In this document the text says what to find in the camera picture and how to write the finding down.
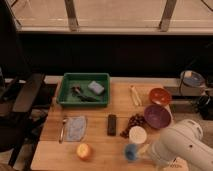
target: black remote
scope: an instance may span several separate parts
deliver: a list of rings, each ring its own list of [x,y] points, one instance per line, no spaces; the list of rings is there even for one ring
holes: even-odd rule
[[[109,114],[108,115],[108,128],[107,135],[115,136],[116,135],[116,115]]]

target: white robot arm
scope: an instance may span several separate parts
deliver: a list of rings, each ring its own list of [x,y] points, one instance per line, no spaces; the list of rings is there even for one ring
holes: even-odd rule
[[[153,142],[147,153],[160,167],[170,165],[181,157],[204,171],[213,170],[213,149],[200,140],[203,131],[193,120],[183,120],[166,128],[160,138]]]

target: blue sponge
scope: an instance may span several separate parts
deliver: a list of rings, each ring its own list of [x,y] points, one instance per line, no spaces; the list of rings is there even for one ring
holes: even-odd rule
[[[88,88],[94,92],[96,95],[100,95],[104,91],[104,87],[97,83],[96,81],[92,81],[89,85]]]

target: green tray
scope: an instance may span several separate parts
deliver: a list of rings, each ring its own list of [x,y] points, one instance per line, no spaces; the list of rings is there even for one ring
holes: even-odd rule
[[[88,89],[88,85],[96,81],[101,84],[105,91],[102,95],[95,95]],[[87,96],[99,99],[98,102],[82,102],[74,96],[71,87],[80,85],[83,93]],[[63,107],[106,107],[110,99],[110,77],[107,73],[65,73],[57,96],[57,103]]]

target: blue cup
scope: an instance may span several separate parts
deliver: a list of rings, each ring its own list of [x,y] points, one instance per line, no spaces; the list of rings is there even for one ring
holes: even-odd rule
[[[124,156],[130,162],[136,161],[138,159],[137,151],[138,146],[136,144],[128,144],[124,149]]]

